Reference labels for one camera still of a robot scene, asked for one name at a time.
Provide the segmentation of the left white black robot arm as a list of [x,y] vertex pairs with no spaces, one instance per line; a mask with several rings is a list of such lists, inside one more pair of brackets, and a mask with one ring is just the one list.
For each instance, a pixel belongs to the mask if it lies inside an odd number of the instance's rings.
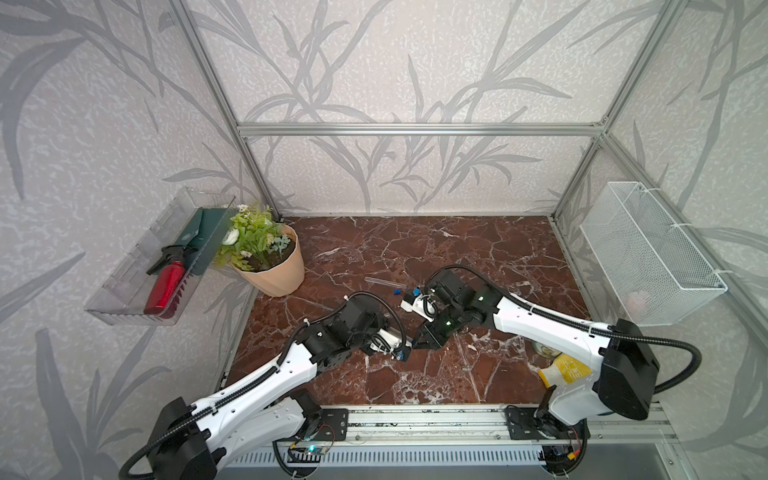
[[304,321],[280,353],[238,382],[191,403],[178,397],[160,411],[146,446],[120,469],[146,459],[147,479],[213,479],[232,461],[268,443],[319,426],[320,407],[301,386],[353,352],[398,356],[408,347],[402,322],[369,292],[355,292],[331,313]]

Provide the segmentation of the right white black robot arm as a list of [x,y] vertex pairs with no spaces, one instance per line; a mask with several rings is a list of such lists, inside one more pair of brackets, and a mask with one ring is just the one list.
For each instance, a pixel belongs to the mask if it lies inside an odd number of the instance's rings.
[[563,430],[601,414],[632,420],[649,415],[660,365],[649,338],[630,321],[608,325],[560,314],[489,281],[474,288],[449,270],[405,294],[401,307],[424,320],[414,348],[437,350],[459,330],[482,326],[551,347],[585,366],[586,374],[571,382],[564,376],[546,381],[533,415],[541,430]]

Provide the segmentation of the clear test tube far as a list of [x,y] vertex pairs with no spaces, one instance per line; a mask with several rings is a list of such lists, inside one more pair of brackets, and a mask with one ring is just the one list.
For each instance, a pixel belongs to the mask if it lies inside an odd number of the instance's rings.
[[376,278],[376,277],[370,277],[370,276],[366,276],[364,280],[373,285],[381,285],[381,286],[385,286],[392,289],[398,289],[398,290],[402,290],[407,287],[407,285],[403,283],[395,282],[392,280],[385,280],[385,279]]

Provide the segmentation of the terracotta pot with green plant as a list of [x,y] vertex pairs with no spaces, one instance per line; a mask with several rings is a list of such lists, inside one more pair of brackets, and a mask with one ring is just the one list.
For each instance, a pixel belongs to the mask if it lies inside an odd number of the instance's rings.
[[296,231],[273,219],[272,211],[241,204],[214,257],[231,267],[262,293],[284,297],[305,279],[305,265]]

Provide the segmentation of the yellow work glove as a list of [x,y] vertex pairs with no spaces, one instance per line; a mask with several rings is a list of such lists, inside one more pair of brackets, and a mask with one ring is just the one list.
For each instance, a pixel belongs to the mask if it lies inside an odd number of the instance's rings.
[[593,371],[582,362],[566,354],[554,359],[552,364],[538,372],[546,388],[560,387],[573,384],[588,378]]

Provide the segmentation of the red spray bottle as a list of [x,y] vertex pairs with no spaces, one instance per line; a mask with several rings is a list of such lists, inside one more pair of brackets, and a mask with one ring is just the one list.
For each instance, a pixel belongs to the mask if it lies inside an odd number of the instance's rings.
[[160,259],[147,270],[147,274],[156,276],[156,280],[143,309],[145,315],[161,319],[170,319],[175,315],[187,271],[185,261],[195,251],[195,248],[185,245],[169,245],[161,249]]

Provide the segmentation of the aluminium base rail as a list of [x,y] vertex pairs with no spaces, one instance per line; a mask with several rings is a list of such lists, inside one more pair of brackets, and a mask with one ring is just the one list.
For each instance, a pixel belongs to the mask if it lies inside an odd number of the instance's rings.
[[616,414],[596,416],[580,427],[541,433],[525,406],[502,405],[369,405],[304,408],[293,399],[247,413],[220,408],[196,424],[210,450],[245,451],[293,437],[341,446],[495,445],[495,444],[661,444],[677,436],[663,409],[654,405],[645,421]]

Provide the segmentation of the clear plastic wall bin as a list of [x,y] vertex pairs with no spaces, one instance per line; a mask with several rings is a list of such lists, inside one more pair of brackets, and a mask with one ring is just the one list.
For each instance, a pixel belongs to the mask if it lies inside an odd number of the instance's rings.
[[175,240],[198,208],[218,207],[227,208],[228,213],[219,224],[221,230],[218,235],[208,244],[208,247],[217,247],[217,250],[230,227],[230,219],[236,214],[236,197],[227,193],[207,193],[189,187],[181,188],[88,300],[85,311],[111,326],[175,325],[205,273],[202,276],[192,276],[190,271],[186,271],[175,315],[170,319],[161,319],[143,313],[156,280],[156,276],[148,275],[147,270],[160,259],[163,247],[175,245]]

